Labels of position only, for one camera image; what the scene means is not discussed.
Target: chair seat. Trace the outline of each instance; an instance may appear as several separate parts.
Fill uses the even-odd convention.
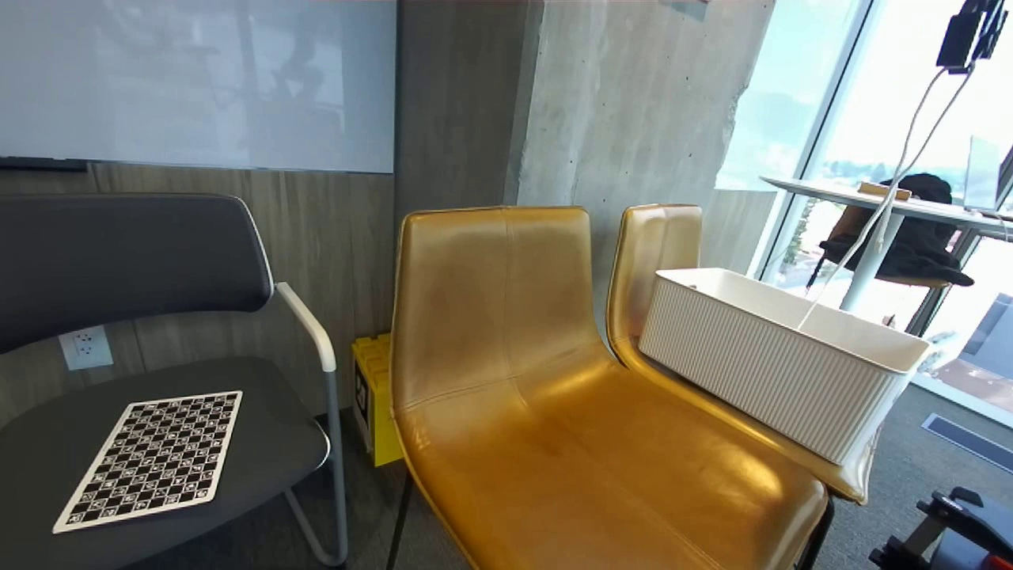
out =
[[[827,490],[605,357],[413,410],[406,452],[474,567],[792,567]]]
[[[54,523],[114,423],[135,401],[245,391],[213,504],[54,536]],[[331,452],[286,378],[257,357],[225,357],[123,378],[44,402],[0,430],[3,567],[123,567],[202,536],[300,481]]]

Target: gold chair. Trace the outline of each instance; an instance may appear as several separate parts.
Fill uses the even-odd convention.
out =
[[[401,222],[393,412],[474,567],[796,567],[829,515],[806,470],[610,357],[584,210]]]
[[[700,229],[703,210],[694,204],[642,204],[623,210],[618,231],[618,263],[610,281],[610,308],[609,308],[609,339],[623,368],[640,378],[648,378],[673,392],[679,392],[688,407],[696,407],[714,423],[724,423],[742,430],[754,448],[775,449],[792,462],[814,472],[827,481],[840,499],[855,504],[867,501],[867,481],[874,467],[874,448],[855,467],[836,467],[822,457],[806,449],[800,444],[770,430],[768,424],[746,420],[745,412],[724,407],[723,401],[696,391],[694,383],[676,378],[662,365],[648,362],[637,345],[646,325],[646,312],[656,291],[656,269],[688,269],[700,263]]]

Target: desk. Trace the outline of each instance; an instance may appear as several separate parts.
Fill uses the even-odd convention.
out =
[[[811,180],[784,180],[784,179],[764,179],[768,184],[790,189],[790,194],[800,194],[800,198],[814,198],[814,199],[829,199],[829,204],[846,204],[846,206],[861,206],[861,210],[876,210],[883,199],[879,198],[867,198],[858,194],[858,184],[852,189],[846,186],[829,186],[829,184],[811,184]],[[852,284],[842,299],[842,312],[855,312],[855,303],[861,302],[864,288],[876,278],[883,256],[903,224],[903,218],[935,218],[935,222],[950,222],[964,231],[982,236],[982,239],[994,239],[994,240],[1013,240],[1013,222],[1000,222],[1000,218],[984,218],[980,214],[969,214],[964,206],[954,204],[925,204],[925,199],[909,199],[909,204],[893,204],[893,216],[886,218],[883,229],[883,245],[867,245]]]

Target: white storage basket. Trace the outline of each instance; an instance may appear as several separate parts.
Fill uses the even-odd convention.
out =
[[[929,344],[730,269],[662,269],[640,348],[855,470]]]

